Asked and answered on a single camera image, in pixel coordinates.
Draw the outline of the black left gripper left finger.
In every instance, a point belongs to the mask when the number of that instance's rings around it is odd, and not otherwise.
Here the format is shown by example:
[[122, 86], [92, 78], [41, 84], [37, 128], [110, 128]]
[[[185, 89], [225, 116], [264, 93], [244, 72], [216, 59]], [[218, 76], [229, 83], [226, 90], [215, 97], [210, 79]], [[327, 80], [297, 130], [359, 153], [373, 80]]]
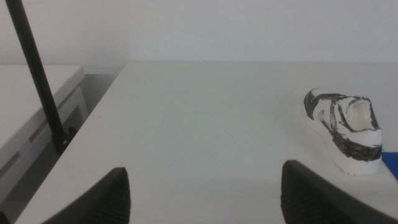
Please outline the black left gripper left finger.
[[129, 223], [131, 195], [125, 168], [117, 167], [45, 224]]

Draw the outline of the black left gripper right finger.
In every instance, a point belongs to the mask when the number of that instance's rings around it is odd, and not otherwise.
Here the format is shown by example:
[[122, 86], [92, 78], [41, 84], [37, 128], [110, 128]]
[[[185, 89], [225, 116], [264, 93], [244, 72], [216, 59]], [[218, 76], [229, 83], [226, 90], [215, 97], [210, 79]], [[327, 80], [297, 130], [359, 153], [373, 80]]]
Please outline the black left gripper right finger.
[[397, 224], [297, 160], [282, 166], [280, 207], [286, 223]]

